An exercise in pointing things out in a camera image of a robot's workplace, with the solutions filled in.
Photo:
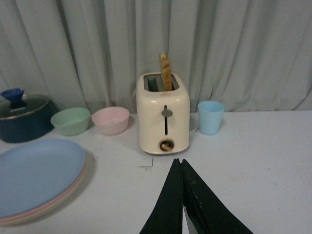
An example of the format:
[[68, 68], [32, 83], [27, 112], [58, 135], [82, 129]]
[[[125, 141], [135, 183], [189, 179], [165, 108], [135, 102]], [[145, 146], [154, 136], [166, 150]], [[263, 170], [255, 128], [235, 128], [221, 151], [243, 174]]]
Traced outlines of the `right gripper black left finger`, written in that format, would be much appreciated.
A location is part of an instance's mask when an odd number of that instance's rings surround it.
[[158, 200], [141, 229], [142, 234], [181, 234], [183, 179], [179, 159], [174, 159]]

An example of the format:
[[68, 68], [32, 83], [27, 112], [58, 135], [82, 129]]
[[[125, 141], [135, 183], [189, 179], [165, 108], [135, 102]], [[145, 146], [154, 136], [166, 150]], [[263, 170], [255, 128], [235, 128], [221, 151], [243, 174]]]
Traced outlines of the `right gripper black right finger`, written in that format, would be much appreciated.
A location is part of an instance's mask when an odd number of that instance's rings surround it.
[[199, 234], [251, 234], [214, 194], [187, 160], [182, 161], [183, 205]]

